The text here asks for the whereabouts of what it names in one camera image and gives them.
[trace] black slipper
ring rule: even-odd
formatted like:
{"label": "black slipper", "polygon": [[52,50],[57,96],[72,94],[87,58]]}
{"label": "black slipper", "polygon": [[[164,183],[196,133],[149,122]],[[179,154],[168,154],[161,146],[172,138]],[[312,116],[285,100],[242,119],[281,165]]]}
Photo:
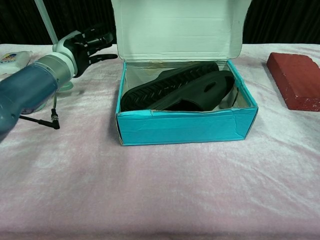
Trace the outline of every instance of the black slipper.
{"label": "black slipper", "polygon": [[151,110],[212,111],[231,91],[235,79],[230,71],[208,73],[172,91],[148,106]]}
{"label": "black slipper", "polygon": [[121,111],[146,109],[181,86],[215,71],[219,67],[213,61],[163,71],[155,80],[128,90],[121,98]]}

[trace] robotic arm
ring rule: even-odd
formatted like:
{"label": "robotic arm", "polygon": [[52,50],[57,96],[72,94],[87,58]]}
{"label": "robotic arm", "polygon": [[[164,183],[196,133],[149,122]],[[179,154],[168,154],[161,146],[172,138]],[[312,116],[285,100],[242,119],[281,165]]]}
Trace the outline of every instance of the robotic arm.
{"label": "robotic arm", "polygon": [[72,78],[80,77],[92,64],[116,59],[115,54],[98,54],[112,46],[109,32],[97,35],[97,29],[74,31],[52,47],[53,52],[0,82],[0,142],[17,124],[19,118],[59,129],[58,115],[51,110],[52,122],[21,115],[33,113]]}

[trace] cardboard box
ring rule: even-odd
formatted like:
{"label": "cardboard box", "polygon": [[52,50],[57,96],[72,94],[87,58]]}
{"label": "cardboard box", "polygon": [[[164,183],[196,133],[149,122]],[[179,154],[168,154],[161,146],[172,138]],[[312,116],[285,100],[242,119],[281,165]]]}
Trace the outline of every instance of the cardboard box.
{"label": "cardboard box", "polygon": [[[123,145],[243,140],[258,105],[230,59],[242,48],[251,0],[112,0],[119,56],[124,59],[116,122]],[[129,89],[165,70],[216,61],[234,74],[235,87],[221,106],[207,112],[121,112]],[[222,105],[236,101],[233,107]]]}

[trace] box lid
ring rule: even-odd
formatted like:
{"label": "box lid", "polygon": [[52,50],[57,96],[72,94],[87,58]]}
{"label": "box lid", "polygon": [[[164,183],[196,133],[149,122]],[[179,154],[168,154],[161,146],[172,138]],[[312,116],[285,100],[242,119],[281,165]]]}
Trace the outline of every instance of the box lid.
{"label": "box lid", "polygon": [[251,0],[112,0],[127,62],[236,58]]}

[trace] white pole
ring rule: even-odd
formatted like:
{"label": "white pole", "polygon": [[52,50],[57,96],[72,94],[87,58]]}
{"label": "white pole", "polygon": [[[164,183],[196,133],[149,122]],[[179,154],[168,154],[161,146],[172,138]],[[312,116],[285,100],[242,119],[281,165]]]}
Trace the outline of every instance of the white pole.
{"label": "white pole", "polygon": [[45,28],[51,38],[52,43],[56,44],[58,42],[58,38],[57,38],[57,35],[55,32],[54,26],[52,26],[52,23],[51,23],[49,15],[48,15],[46,6],[44,4],[44,1],[43,0],[34,0],[34,2],[40,12],[41,18],[44,22]]}

